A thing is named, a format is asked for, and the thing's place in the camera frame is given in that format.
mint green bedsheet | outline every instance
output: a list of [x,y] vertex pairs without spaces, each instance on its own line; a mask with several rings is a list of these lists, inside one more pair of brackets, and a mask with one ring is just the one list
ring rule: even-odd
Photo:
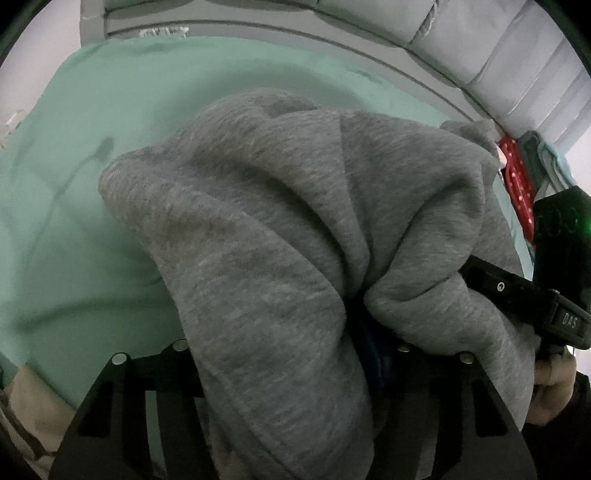
[[77,406],[109,357],[182,336],[154,263],[97,192],[118,155],[230,93],[279,87],[439,126],[447,117],[325,55],[236,38],[109,40],[72,55],[0,150],[0,365]]

white wall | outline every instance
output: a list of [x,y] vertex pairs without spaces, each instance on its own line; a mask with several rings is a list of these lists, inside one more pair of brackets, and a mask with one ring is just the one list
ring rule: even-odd
[[0,124],[29,113],[62,62],[80,48],[80,0],[52,0],[29,24],[0,67]]
[[591,127],[565,155],[573,178],[591,195]]

human hand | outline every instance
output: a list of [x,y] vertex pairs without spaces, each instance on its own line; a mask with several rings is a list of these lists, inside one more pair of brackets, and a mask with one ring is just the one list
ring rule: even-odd
[[556,418],[573,396],[577,360],[567,349],[562,355],[535,363],[534,384],[539,385],[525,421],[543,426]]

beige fabric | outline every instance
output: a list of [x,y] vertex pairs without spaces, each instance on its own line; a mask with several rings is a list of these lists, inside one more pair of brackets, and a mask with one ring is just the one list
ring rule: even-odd
[[44,479],[74,414],[74,409],[28,365],[21,367],[4,392],[0,391],[0,425]]

gray hoodie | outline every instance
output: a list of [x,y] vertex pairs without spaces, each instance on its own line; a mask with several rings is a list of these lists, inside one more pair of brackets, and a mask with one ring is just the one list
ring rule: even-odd
[[240,93],[100,177],[157,263],[211,416],[259,479],[364,479],[371,405],[345,302],[427,353],[473,352],[524,424],[538,339],[457,273],[521,274],[492,122],[441,129]]

